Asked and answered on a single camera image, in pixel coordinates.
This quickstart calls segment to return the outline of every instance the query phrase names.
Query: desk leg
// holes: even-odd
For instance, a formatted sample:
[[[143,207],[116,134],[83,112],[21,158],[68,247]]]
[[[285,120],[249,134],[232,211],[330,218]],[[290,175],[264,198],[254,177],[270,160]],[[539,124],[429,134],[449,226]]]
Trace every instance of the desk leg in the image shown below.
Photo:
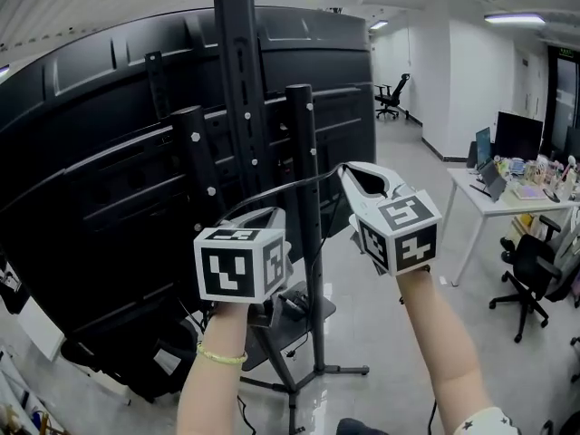
[[[451,282],[453,286],[459,286],[459,283],[461,282],[461,277],[465,273],[465,269],[467,268],[469,260],[471,259],[471,255],[473,254],[473,249],[475,248],[475,245],[479,242],[479,239],[481,238],[481,234],[483,233],[483,227],[485,226],[487,220],[488,217],[484,215],[481,217],[478,224],[476,225],[475,230],[473,231],[473,235],[471,236],[471,240],[469,241],[468,251],[463,257],[461,264],[459,265],[459,273],[457,274],[455,282]]]
[[[451,187],[449,201],[447,202],[447,209],[445,210],[445,218],[443,219],[443,229],[441,230],[441,243],[443,243],[443,238],[445,237],[445,230],[447,229],[447,224],[450,222],[451,208],[453,207],[453,200],[455,199],[456,190],[457,184],[455,183],[455,180],[453,180],[453,187]]]

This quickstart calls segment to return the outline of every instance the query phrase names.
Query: laptop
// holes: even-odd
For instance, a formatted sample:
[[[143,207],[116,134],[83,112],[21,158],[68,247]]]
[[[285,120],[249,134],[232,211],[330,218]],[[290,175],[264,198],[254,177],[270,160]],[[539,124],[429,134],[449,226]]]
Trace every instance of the laptop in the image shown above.
[[[478,171],[483,179],[483,183],[488,188],[491,199],[494,202],[498,201],[508,183],[499,175],[496,163],[493,162],[493,159],[488,159],[478,168]]]

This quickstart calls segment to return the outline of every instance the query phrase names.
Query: stand base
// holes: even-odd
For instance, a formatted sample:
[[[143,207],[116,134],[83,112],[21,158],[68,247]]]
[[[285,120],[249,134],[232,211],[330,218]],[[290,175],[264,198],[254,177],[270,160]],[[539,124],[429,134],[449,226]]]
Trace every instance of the stand base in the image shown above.
[[[360,374],[366,375],[369,373],[371,369],[369,366],[363,367],[342,367],[342,366],[331,366],[325,365],[325,367],[321,371],[317,371],[314,369],[308,375],[306,375],[297,385],[296,391],[289,391],[284,385],[280,383],[268,383],[268,382],[261,382],[254,379],[249,379],[247,377],[240,377],[240,381],[244,383],[249,383],[250,385],[255,385],[256,387],[266,388],[268,390],[272,390],[273,392],[280,392],[286,393],[288,395],[288,408],[290,409],[289,415],[289,425],[288,425],[288,434],[289,435],[296,435],[298,433],[302,433],[305,431],[304,427],[296,427],[296,409],[297,409],[297,399],[298,395],[300,394],[300,390],[302,390],[308,383],[313,381],[316,377],[323,376],[325,374]]]

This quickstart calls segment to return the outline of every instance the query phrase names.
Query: fluorescent light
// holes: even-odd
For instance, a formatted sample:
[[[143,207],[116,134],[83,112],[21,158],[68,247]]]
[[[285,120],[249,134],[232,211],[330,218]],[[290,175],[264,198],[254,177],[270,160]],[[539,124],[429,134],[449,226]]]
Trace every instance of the fluorescent light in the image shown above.
[[[388,21],[377,21],[369,29],[373,29],[373,31],[376,31],[377,29],[381,29],[384,25],[387,25],[388,23],[389,23]]]
[[[489,14],[484,18],[492,24],[545,24],[537,14]]]

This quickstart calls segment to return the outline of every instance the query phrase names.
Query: chair armrest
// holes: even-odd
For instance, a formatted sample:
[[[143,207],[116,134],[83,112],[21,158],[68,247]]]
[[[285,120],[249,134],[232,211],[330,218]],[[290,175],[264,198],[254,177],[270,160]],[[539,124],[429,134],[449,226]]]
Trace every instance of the chair armrest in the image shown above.
[[[546,240],[544,240],[545,242],[549,242],[552,239],[554,231],[556,231],[558,234],[562,232],[562,228],[556,222],[554,222],[549,217],[544,216],[543,214],[540,215],[540,222],[547,226]]]
[[[562,278],[562,271],[554,266],[552,263],[548,263],[543,257],[538,256],[536,258],[536,264],[541,267],[546,272],[548,272],[553,278],[560,280]]]

